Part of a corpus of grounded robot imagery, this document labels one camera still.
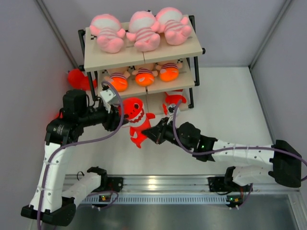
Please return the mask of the red shark plush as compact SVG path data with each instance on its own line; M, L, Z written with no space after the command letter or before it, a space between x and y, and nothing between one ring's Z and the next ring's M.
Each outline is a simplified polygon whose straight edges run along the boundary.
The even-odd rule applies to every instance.
M124 118L128 120L131 141L141 148L141 144L147 139L142 131L151 127L150 120L155 118L155 114L146 113L144 103L139 98L127 98L122 103L123 105L118 107L119 114L124 114Z
M181 101L183 104L187 99L183 96L183 89L165 92L165 103L163 104L164 114L167 115L167 106L170 104L177 104Z

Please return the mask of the pink striped plush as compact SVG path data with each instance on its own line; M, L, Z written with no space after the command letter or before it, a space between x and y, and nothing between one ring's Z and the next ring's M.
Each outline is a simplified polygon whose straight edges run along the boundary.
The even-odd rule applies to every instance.
M117 53L124 46L126 31L120 21L111 14L95 16L90 23L90 32L96 36L100 49L107 53Z
M138 51L153 51L160 44L159 29L160 23L151 11L137 11L130 19L126 37Z

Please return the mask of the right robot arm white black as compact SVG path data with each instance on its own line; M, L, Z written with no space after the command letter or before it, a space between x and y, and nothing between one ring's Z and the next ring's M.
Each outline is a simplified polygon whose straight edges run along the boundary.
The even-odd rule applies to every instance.
M303 181L303 159L284 140L277 140L268 146L244 146L204 136L189 122L175 127L168 118L161 119L142 134L156 144L167 141L177 145L199 161L229 163L224 175L224 185L229 190L248 184L272 182L299 188Z

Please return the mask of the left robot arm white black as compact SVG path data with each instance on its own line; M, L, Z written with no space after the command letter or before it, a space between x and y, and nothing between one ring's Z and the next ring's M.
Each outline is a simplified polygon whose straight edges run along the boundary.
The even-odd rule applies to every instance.
M91 193L113 193L106 170L99 167L91 167L68 190L63 186L74 147L106 140L124 124L124 115L112 104L114 99L123 104L114 87L100 92L98 107L88 104L83 90L64 94L59 117L46 127L45 155L35 194L21 210L21 216L36 220L37 229L42 229L42 223L68 226L77 207Z

